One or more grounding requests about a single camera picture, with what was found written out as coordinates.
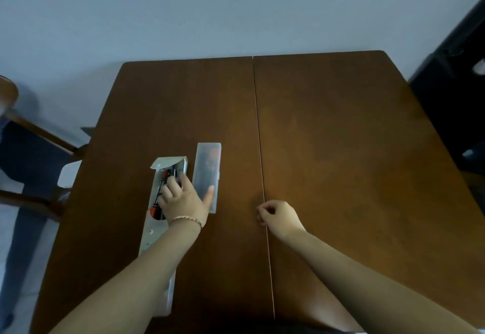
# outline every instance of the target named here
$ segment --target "bracelet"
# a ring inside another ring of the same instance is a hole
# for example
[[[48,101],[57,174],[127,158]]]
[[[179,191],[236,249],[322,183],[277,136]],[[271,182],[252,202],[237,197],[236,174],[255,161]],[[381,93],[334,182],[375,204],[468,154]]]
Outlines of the bracelet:
[[[198,219],[189,217],[188,215],[179,215],[178,217],[173,218],[172,221],[174,221],[175,219],[190,219],[191,221],[196,222],[199,225],[200,229],[202,230],[202,223]]]

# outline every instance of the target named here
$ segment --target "wooden chair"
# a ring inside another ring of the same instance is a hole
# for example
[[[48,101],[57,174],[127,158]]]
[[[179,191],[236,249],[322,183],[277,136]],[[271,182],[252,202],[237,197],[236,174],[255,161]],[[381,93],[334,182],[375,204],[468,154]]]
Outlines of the wooden chair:
[[[39,126],[22,118],[14,109],[13,106],[18,98],[17,86],[9,79],[0,75],[0,116],[3,115],[10,121],[17,123],[21,127],[33,132],[40,137],[64,148],[72,153],[71,162],[81,160],[86,152],[87,145],[77,148],[68,142],[59,139]],[[51,219],[59,221],[64,213],[64,204],[59,200],[64,189],[57,188],[50,200],[39,197],[32,197],[0,190],[0,203],[13,205],[20,208],[28,208],[30,210],[41,213]]]

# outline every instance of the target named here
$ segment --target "brown tabletop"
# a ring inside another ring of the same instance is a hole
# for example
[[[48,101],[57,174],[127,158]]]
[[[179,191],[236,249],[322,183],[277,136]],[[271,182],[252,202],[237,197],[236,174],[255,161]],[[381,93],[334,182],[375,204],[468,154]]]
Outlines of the brown tabletop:
[[[32,332],[46,333],[138,255],[157,157],[221,142],[217,214],[177,269],[172,314],[149,331],[273,320],[251,57],[125,63],[82,162]]]
[[[485,327],[485,220],[382,51],[254,57],[266,200],[310,233]],[[269,240],[276,319],[357,329]]]

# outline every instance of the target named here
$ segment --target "white wall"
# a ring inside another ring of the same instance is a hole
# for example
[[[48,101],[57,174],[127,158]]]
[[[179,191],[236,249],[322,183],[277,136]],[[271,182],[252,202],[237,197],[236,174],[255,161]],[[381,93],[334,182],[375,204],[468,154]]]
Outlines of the white wall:
[[[382,49],[409,78],[477,1],[0,0],[0,74],[80,145],[124,61]]]

